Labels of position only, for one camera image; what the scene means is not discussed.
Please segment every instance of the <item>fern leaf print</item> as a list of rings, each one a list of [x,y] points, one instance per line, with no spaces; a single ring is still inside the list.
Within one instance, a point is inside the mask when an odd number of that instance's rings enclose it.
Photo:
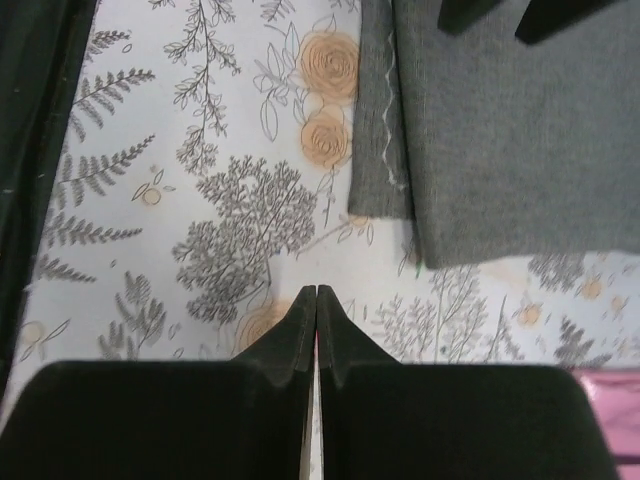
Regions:
[[[129,147],[128,150],[114,153],[110,157],[81,156],[77,162],[75,175],[74,158],[69,152],[64,153],[60,162],[58,181],[53,187],[52,199],[60,209],[64,209],[69,195],[75,207],[81,205],[85,200],[87,189],[104,197],[105,189],[116,184],[115,178],[126,173],[126,169],[142,155],[154,138],[155,135],[150,135],[137,145]]]
[[[84,121],[89,120],[98,128],[104,126],[104,115],[115,115],[115,103],[124,103],[125,93],[130,93],[132,87],[150,82],[156,77],[151,70],[137,70],[132,68],[128,73],[120,70],[117,74],[108,72],[106,78],[96,75],[93,81],[86,77],[80,81],[80,86],[73,102],[69,116],[69,126],[81,142],[87,136]]]

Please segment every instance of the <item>folded fabric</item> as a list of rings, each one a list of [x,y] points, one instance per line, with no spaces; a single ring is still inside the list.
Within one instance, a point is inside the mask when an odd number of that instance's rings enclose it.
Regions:
[[[450,37],[441,0],[363,2],[349,209],[415,218],[429,267],[640,252],[640,2],[535,46],[527,4]]]

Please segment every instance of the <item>black plastic part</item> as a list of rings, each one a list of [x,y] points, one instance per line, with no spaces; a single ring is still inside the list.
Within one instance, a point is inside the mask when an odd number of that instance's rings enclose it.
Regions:
[[[531,0],[516,30],[516,37],[527,45],[540,43],[617,1]]]
[[[0,1],[0,397],[95,0]]]
[[[370,417],[371,425],[366,431],[353,430],[349,418],[350,409],[361,409],[365,414],[374,413],[370,409],[370,401],[376,404],[376,399],[366,400],[360,405],[352,405],[344,396],[344,389],[349,385],[352,370],[369,365],[376,369],[380,366],[400,364],[380,348],[371,338],[360,330],[342,309],[340,301],[331,287],[318,287],[317,301],[318,323],[318,367],[320,373],[320,399],[322,418],[322,463],[324,478],[327,480],[383,478],[377,476],[375,467],[365,467],[361,473],[353,472],[355,464],[351,458],[354,451],[363,453],[378,438],[366,438],[367,435],[378,436],[371,427],[377,419]],[[384,412],[385,416],[393,416],[396,407]],[[377,464],[372,458],[372,465]],[[387,478],[403,478],[392,475]]]
[[[569,373],[399,364],[328,287],[317,318],[325,478],[618,479]]]
[[[442,0],[438,28],[460,35],[504,0]]]
[[[0,437],[0,479],[304,478],[315,303],[302,289],[228,362],[47,366]]]

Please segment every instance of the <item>botanical print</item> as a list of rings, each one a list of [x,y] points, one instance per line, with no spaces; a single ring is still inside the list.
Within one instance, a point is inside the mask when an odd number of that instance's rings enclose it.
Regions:
[[[361,0],[328,0],[331,8],[346,8],[349,13],[360,11]]]
[[[266,64],[256,60],[260,74],[254,78],[256,88],[266,93],[260,118],[263,132],[271,141],[279,130],[276,103],[282,107],[291,104],[294,118],[305,126],[310,115],[317,115],[324,107],[353,103],[358,69],[358,46],[351,37],[337,32],[334,15],[317,21],[302,40],[293,23],[286,32],[274,29],[283,37],[282,47],[269,43]],[[342,113],[336,115],[338,124],[344,124],[340,122],[343,117]],[[322,166],[333,164],[323,162]]]
[[[70,323],[71,319],[65,320],[49,333],[47,333],[48,327],[42,322],[29,321],[23,323],[18,336],[18,362],[24,362],[34,352],[37,352],[40,361],[44,362],[47,359],[48,343],[62,335]]]
[[[335,15],[318,20],[302,40],[293,22],[283,37],[282,47],[269,43],[266,62],[256,60],[260,69],[253,79],[266,94],[260,107],[265,136],[278,137],[277,107],[291,108],[300,125],[302,154],[325,170],[317,193],[326,198],[325,228],[335,203],[334,184],[340,167],[351,159],[352,122],[345,108],[353,104],[358,78],[358,45],[337,31]]]
[[[288,300],[276,300],[245,314],[238,325],[234,354],[246,350],[271,330],[284,318],[291,304]]]
[[[89,41],[87,42],[87,49],[84,54],[85,63],[93,63],[94,56],[100,55],[107,48],[114,46],[118,42],[128,41],[130,34],[127,32],[119,32],[117,30],[102,30],[96,32],[95,23],[91,26],[91,33],[89,34]]]
[[[589,353],[595,340],[583,341],[584,329],[578,328],[566,316],[562,319],[560,332],[561,345],[554,352],[554,356],[560,366],[601,368],[611,360],[612,355],[610,353],[590,356]]]
[[[93,84],[86,77],[82,78],[76,91],[73,109],[69,115],[69,127],[80,141],[84,142],[87,132],[80,117],[80,112],[99,128],[102,128],[104,126],[104,117],[101,111],[115,115],[116,107],[113,103],[114,101],[123,103],[123,93],[129,93],[131,92],[131,87],[139,86],[155,78],[155,75],[150,70],[145,72],[135,68],[129,70],[128,73],[125,73],[124,70],[120,70],[116,74],[107,72],[106,79],[97,75],[93,79]]]
[[[136,193],[131,197],[131,201],[135,202],[139,199],[143,204],[148,207],[152,207],[160,203],[163,194],[175,192],[176,188],[171,185],[163,184],[162,179],[164,177],[164,169],[158,171],[158,167],[154,165],[149,170],[151,173],[155,174],[153,176],[153,180],[140,185],[138,190],[136,190]]]
[[[95,31],[94,26],[87,47],[87,61],[93,60],[95,55],[99,55],[120,40],[129,39],[129,34]],[[69,132],[73,132],[80,143],[84,142],[88,134],[83,123],[84,118],[102,128],[105,121],[103,112],[115,115],[114,102],[123,103],[124,94],[130,93],[132,87],[138,87],[154,79],[155,75],[151,71],[135,68],[130,69],[129,73],[125,73],[124,70],[117,74],[107,72],[104,78],[97,75],[92,81],[89,81],[86,72],[83,72],[69,115]],[[73,138],[67,134],[43,226],[41,249],[34,267],[35,279],[93,283],[97,280],[95,275],[81,272],[57,257],[58,250],[66,246],[124,240],[142,232],[140,228],[121,229],[97,225],[91,220],[78,218],[69,213],[69,210],[82,205],[87,192],[106,197],[108,188],[115,185],[117,177],[123,176],[132,162],[144,154],[154,138],[155,135],[149,135],[137,145],[111,155],[81,155],[77,158],[72,154],[70,142]]]
[[[577,294],[585,300],[595,300],[602,294],[603,288],[601,275],[591,275],[585,278]]]
[[[438,270],[430,280],[429,299],[405,303],[396,295],[375,312],[383,346],[400,360],[466,361],[482,339],[486,298],[478,293],[478,268]]]
[[[513,312],[512,318],[523,328],[533,328],[540,323],[549,322],[550,316],[544,316],[542,312],[542,302],[534,302],[531,300],[529,293],[525,292],[524,297],[520,301],[520,308]]]
[[[178,283],[200,292],[187,304],[191,316],[218,325],[234,321],[239,303],[269,290],[271,257],[309,243],[317,199],[300,177],[286,161],[269,169],[265,159],[247,156],[232,157],[226,173],[198,182],[219,221],[193,222],[173,248],[183,264]]]
[[[228,359],[321,282],[401,360],[640,365],[640,257],[430,271],[400,222],[347,214],[360,4],[103,3],[3,410],[47,362]]]
[[[296,11],[293,0],[271,0],[260,5],[261,17],[267,22],[277,22]]]
[[[138,360],[142,348],[153,347],[162,337],[167,319],[164,303],[151,296],[147,277],[124,275],[125,292],[116,293],[114,303],[120,320],[109,324],[109,332],[98,337],[107,360]]]
[[[296,259],[300,257],[300,255],[312,250],[314,247],[324,242],[329,237],[336,237],[336,243],[342,243],[348,238],[351,238],[353,234],[355,234],[356,237],[364,238],[367,246],[370,247],[373,244],[374,228],[373,222],[369,217],[359,217],[356,215],[339,215],[339,220],[340,224],[337,227],[332,228],[321,237],[315,239],[305,248],[300,249],[296,255]]]
[[[351,150],[351,131],[337,105],[323,106],[309,115],[300,132],[302,153],[326,170],[342,167]]]
[[[154,9],[167,5],[175,7],[170,0],[152,0],[151,4]],[[217,64],[220,70],[228,70],[232,76],[241,71],[234,46],[222,42],[216,36],[216,28],[220,24],[234,23],[236,16],[231,0],[190,0],[187,14],[185,38],[164,47],[173,63],[187,66],[191,54],[200,60],[191,67],[191,76],[176,85],[173,103],[180,105],[182,110],[193,103],[193,117],[197,119],[197,123],[187,128],[187,138],[176,156],[186,172],[206,175],[215,165],[218,153],[218,147],[207,140],[207,132],[213,130],[216,137],[227,135],[226,106],[222,103],[222,95],[214,91],[216,81],[212,69]]]
[[[529,272],[550,292],[567,293],[584,275],[585,255],[536,255],[529,262]]]
[[[502,306],[500,307],[500,315],[498,318],[498,327],[495,335],[485,337],[483,340],[484,345],[488,345],[489,351],[484,357],[484,362],[487,363],[499,363],[499,362],[522,362],[525,360],[524,354],[520,351],[520,345],[513,341],[511,334],[511,324],[507,320],[505,312],[505,305],[507,303],[507,297],[502,299]]]
[[[415,236],[412,235],[408,242],[403,242],[402,245],[403,255],[398,263],[398,277],[402,275],[407,265],[410,265],[415,269],[415,279],[420,278],[420,272],[422,271],[422,257],[418,251],[418,244],[415,240]]]
[[[105,189],[116,184],[115,177],[124,175],[126,169],[142,155],[154,138],[155,135],[151,135],[128,150],[116,152],[110,157],[107,155],[81,156],[79,161],[75,161],[65,147],[60,159],[59,175],[56,177],[51,193],[57,207],[63,210],[67,206],[69,196],[74,207],[82,205],[86,191],[102,197],[106,196]]]

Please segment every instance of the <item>pink fabric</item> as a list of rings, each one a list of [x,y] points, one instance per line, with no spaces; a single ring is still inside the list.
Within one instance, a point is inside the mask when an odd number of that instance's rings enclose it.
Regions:
[[[640,456],[640,371],[575,371],[614,456]],[[640,465],[619,467],[640,480]]]

